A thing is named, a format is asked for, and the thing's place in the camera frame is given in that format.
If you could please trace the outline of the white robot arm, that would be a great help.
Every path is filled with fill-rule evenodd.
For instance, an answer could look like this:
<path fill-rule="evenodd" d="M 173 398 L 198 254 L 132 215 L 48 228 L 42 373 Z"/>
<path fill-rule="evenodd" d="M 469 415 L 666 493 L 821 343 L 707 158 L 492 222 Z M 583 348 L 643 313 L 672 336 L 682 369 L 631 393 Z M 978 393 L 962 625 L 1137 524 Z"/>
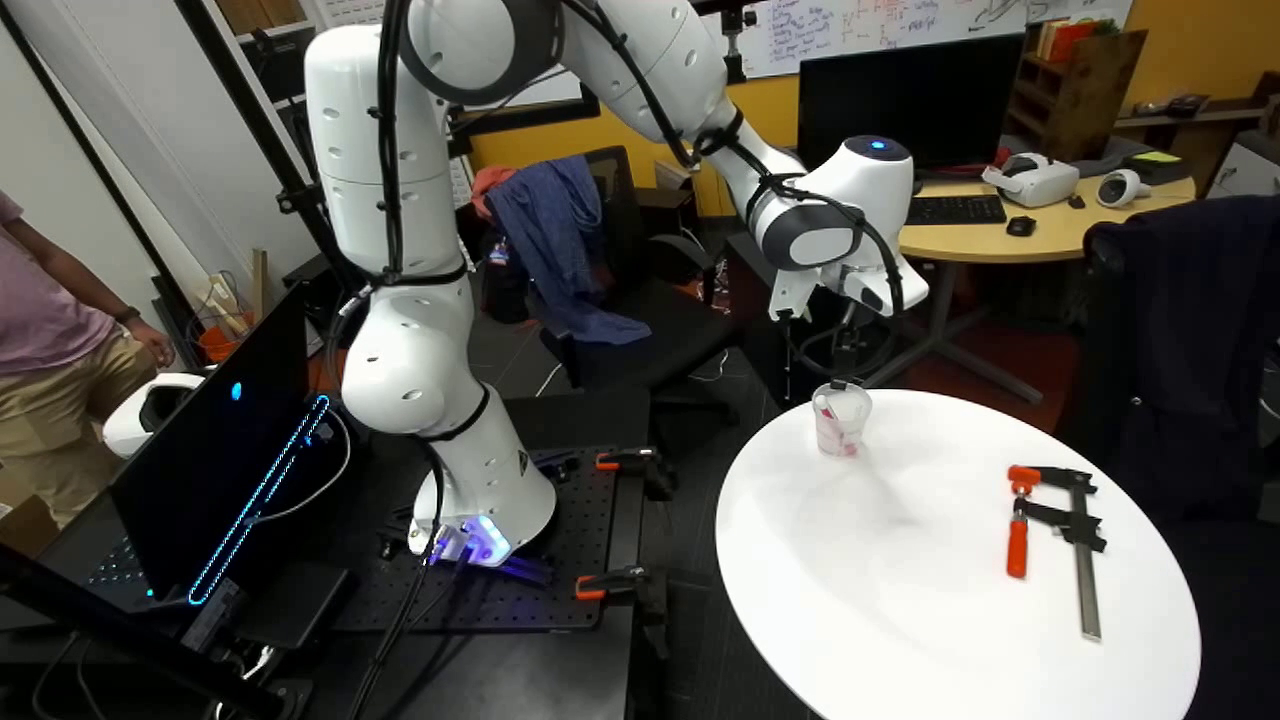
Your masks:
<path fill-rule="evenodd" d="M 916 167 L 903 144 L 847 136 L 806 167 L 728 98 L 728 44 L 692 0 L 382 0 L 370 23 L 302 53 L 314 176 L 335 246 L 367 277 L 339 398 L 370 431 L 414 435 L 409 547 L 505 562 L 554 517 L 505 398 L 469 369 L 470 288 L 438 106 L 492 103 L 569 66 L 631 131 L 689 167 L 714 167 L 771 265 L 771 315 L 829 288 L 879 315 L 926 296 L 900 228 Z"/>

